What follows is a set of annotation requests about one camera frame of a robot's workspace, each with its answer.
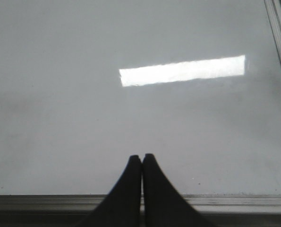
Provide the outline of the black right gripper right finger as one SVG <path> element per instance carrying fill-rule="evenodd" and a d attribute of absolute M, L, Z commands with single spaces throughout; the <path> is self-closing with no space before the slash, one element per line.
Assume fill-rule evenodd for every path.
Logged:
<path fill-rule="evenodd" d="M 153 154 L 143 159 L 145 225 L 147 227 L 214 227 L 192 208 L 162 172 Z"/>

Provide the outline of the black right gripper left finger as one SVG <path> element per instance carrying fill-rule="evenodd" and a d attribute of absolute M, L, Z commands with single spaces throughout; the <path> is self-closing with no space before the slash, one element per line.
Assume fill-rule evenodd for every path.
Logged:
<path fill-rule="evenodd" d="M 138 227 L 140 226 L 142 163 L 137 155 L 128 163 L 106 198 L 78 227 Z"/>

